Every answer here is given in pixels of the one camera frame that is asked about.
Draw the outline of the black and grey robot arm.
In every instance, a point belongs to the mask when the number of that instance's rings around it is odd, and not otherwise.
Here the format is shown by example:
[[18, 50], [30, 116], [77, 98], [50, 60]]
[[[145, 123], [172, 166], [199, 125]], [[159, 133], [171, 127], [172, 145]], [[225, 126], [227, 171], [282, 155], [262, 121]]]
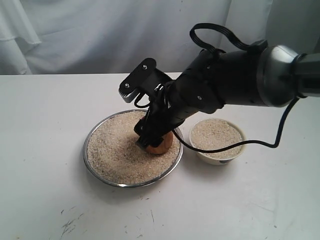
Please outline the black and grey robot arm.
[[220, 52], [217, 57], [203, 50], [177, 79], [147, 58], [126, 84], [138, 98], [149, 98], [145, 117], [134, 127], [142, 149], [159, 147], [165, 135], [188, 117], [198, 112], [212, 114], [225, 105], [286, 107], [271, 144], [276, 148], [294, 104], [320, 95], [320, 56], [298, 54], [282, 45], [261, 52]]

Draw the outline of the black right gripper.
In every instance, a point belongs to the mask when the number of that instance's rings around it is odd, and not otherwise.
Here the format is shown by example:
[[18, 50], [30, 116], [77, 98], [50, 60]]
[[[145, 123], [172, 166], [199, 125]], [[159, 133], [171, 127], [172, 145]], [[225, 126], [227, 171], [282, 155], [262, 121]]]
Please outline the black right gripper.
[[164, 135], [180, 126], [188, 117], [200, 111], [200, 83], [197, 81], [170, 81], [159, 85], [155, 101], [149, 100], [145, 117], [138, 121], [134, 131], [139, 135], [140, 148], [160, 146]]

